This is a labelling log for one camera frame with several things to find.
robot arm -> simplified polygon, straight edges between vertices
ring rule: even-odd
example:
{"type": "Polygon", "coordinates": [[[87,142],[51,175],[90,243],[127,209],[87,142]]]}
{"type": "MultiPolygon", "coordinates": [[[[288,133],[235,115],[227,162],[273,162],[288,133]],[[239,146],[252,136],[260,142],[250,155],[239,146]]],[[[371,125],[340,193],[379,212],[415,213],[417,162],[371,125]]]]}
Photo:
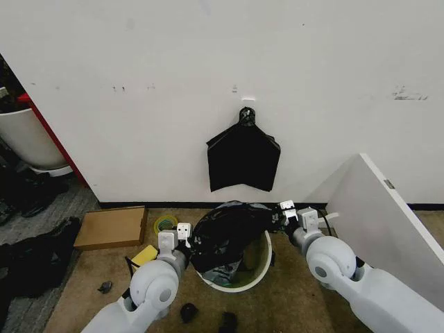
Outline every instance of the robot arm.
{"type": "Polygon", "coordinates": [[[128,290],[102,308],[83,333],[142,333],[168,314],[189,258],[187,249],[178,247],[175,230],[159,233],[159,248],[157,259],[139,267],[128,290]]]}
{"type": "Polygon", "coordinates": [[[293,203],[286,203],[286,222],[294,217],[298,220],[289,238],[305,255],[311,274],[343,296],[368,328],[374,332],[444,332],[441,310],[390,273],[361,261],[357,265],[348,244],[320,234],[316,210],[296,213],[288,208],[294,208],[293,203]]]}
{"type": "MultiPolygon", "coordinates": [[[[444,332],[444,313],[386,271],[360,262],[349,245],[324,236],[317,211],[296,211],[293,201],[280,203],[284,230],[306,257],[311,274],[349,303],[353,313],[374,332],[444,332]]],[[[179,239],[191,235],[191,225],[180,229],[179,239]]],[[[159,233],[160,254],[135,272],[130,288],[118,301],[104,307],[84,333],[142,333],[167,315],[180,276],[188,265],[185,245],[178,248],[178,231],[159,233]]]]}

cardboard box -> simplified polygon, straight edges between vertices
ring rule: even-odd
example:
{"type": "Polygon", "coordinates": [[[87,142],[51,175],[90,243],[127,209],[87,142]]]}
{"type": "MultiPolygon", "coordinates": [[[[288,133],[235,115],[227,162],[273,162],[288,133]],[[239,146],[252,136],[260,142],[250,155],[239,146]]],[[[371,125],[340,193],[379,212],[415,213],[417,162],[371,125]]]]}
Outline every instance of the cardboard box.
{"type": "Polygon", "coordinates": [[[143,206],[86,213],[74,248],[96,250],[140,245],[144,241],[147,214],[143,206]]]}

black baseboard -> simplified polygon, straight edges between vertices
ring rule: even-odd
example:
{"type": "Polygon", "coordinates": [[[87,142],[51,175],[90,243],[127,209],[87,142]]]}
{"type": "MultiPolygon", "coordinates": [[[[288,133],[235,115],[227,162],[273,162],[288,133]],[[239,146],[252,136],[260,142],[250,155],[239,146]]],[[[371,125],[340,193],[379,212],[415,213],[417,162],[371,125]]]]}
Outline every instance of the black baseboard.
{"type": "Polygon", "coordinates": [[[411,210],[444,210],[444,203],[407,203],[411,210]]]}
{"type": "MultiPolygon", "coordinates": [[[[129,201],[129,202],[111,202],[99,203],[103,209],[119,208],[130,206],[145,206],[147,208],[216,208],[222,203],[209,202],[182,202],[182,201],[129,201]]],[[[264,205],[274,205],[276,203],[263,203],[264,205]]],[[[296,209],[301,210],[306,207],[313,207],[319,210],[325,209],[327,203],[295,203],[296,209]]],[[[408,203],[411,210],[444,210],[444,203],[408,203]]]]}
{"type": "MultiPolygon", "coordinates": [[[[216,208],[222,203],[209,203],[209,202],[182,202],[182,201],[155,201],[155,202],[146,202],[146,201],[132,201],[132,202],[111,202],[111,203],[102,203],[99,202],[99,205],[103,209],[107,208],[119,208],[119,207],[130,207],[130,206],[145,206],[147,208],[216,208]]],[[[275,205],[276,203],[262,203],[266,206],[275,205]]],[[[319,210],[325,209],[327,203],[295,203],[295,207],[297,210],[301,210],[306,207],[313,207],[319,210]]]]}

black wire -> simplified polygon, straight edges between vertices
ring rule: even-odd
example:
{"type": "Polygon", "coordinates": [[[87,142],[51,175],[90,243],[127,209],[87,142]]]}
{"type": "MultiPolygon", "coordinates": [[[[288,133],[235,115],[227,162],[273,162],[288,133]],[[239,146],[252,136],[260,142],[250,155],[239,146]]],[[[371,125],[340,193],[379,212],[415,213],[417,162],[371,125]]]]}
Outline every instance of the black wire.
{"type": "Polygon", "coordinates": [[[332,236],[332,230],[330,229],[330,225],[328,224],[327,218],[325,217],[324,213],[322,213],[322,211],[320,211],[320,210],[317,209],[317,208],[314,208],[314,209],[317,210],[318,213],[322,215],[322,217],[324,218],[325,224],[327,225],[328,234],[329,234],[330,236],[332,236]]]}

white panel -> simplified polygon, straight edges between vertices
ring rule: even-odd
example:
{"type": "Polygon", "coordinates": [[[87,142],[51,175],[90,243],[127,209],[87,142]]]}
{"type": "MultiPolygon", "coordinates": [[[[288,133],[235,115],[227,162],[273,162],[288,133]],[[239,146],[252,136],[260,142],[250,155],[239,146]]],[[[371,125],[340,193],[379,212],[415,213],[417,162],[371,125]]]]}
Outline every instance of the white panel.
{"type": "Polygon", "coordinates": [[[443,13],[441,0],[5,0],[0,53],[101,201],[327,202],[366,151],[408,202],[444,203],[443,13]],[[211,193],[205,142],[242,96],[282,147],[275,186],[211,193]]]}
{"type": "Polygon", "coordinates": [[[367,154],[358,155],[328,203],[334,229],[356,255],[444,311],[444,251],[367,154]]]}

